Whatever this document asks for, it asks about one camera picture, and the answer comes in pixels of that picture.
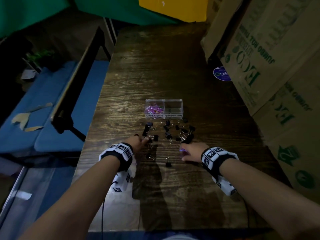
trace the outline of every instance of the clear plastic container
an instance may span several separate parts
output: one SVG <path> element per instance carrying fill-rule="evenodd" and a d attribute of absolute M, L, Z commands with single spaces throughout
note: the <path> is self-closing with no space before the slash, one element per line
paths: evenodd
<path fill-rule="evenodd" d="M 183 116 L 182 99 L 146 99 L 144 113 L 147 119 L 177 119 Z"/>

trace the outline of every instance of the blue cushion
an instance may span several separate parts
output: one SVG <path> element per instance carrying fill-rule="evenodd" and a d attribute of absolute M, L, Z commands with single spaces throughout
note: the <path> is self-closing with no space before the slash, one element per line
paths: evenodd
<path fill-rule="evenodd" d="M 94 61 L 71 115 L 74 127 L 85 135 L 94 116 L 108 66 L 108 61 Z M 81 151 L 83 144 L 69 130 L 58 134 L 48 118 L 35 141 L 34 148 L 38 152 L 75 152 Z"/>
<path fill-rule="evenodd" d="M 13 112 L 0 128 L 0 153 L 14 153 L 33 150 L 34 143 L 41 132 L 40 130 L 25 132 L 18 124 L 11 124 L 11 120 L 19 113 L 26 113 L 39 105 L 46 103 L 55 104 L 70 79 L 76 62 L 70 61 L 56 72 L 44 68 L 37 76 L 30 89 L 23 96 Z M 53 107 L 46 107 L 32 112 L 26 128 L 44 126 Z"/>

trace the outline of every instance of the black and white wristband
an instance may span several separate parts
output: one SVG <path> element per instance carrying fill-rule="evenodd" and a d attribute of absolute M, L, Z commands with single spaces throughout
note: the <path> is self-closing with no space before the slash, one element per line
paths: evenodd
<path fill-rule="evenodd" d="M 100 154 L 99 161 L 102 158 L 110 155 L 115 156 L 120 161 L 120 167 L 118 172 L 127 171 L 132 163 L 134 150 L 130 144 L 125 142 L 114 144 Z"/>
<path fill-rule="evenodd" d="M 229 158 L 239 160 L 237 154 L 228 152 L 220 147 L 208 148 L 201 155 L 203 168 L 211 174 L 213 181 L 228 196 L 236 193 L 237 190 L 221 175 L 219 168 L 221 164 Z"/>

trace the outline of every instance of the wood grain surface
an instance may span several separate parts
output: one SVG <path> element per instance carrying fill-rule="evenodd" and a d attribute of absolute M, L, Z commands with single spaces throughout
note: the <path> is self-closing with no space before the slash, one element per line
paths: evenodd
<path fill-rule="evenodd" d="M 142 133 L 146 99 L 183 99 L 188 125 L 196 127 L 194 142 L 237 153 L 241 161 L 287 182 L 233 83 L 216 79 L 206 64 L 200 46 L 205 29 L 204 23 L 192 23 L 120 32 L 74 180 L 104 149 Z M 103 230 L 246 228 L 241 196 L 226 196 L 202 166 L 182 162 L 178 146 L 162 140 L 159 122 L 153 121 L 160 137 L 151 151 L 156 161 L 145 158 L 147 148 L 135 156 L 128 189 L 106 196 Z M 165 167 L 166 157 L 171 168 Z M 100 209 L 89 231 L 100 231 L 101 219 Z M 252 209 L 249 219 L 252 228 L 268 227 Z"/>

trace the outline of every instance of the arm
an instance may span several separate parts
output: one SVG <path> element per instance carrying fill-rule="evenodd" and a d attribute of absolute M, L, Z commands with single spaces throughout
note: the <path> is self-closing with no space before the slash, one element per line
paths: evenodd
<path fill-rule="evenodd" d="M 182 144 L 190 155 L 183 161 L 201 162 L 205 143 Z M 220 173 L 284 239 L 318 239 L 320 206 L 267 174 L 235 159 L 227 159 Z"/>
<path fill-rule="evenodd" d="M 147 141 L 148 138 L 141 141 L 140 137 L 133 136 L 125 142 L 129 143 L 136 153 Z M 97 162 L 19 239 L 85 239 L 119 166 L 120 161 L 114 156 L 106 156 Z"/>

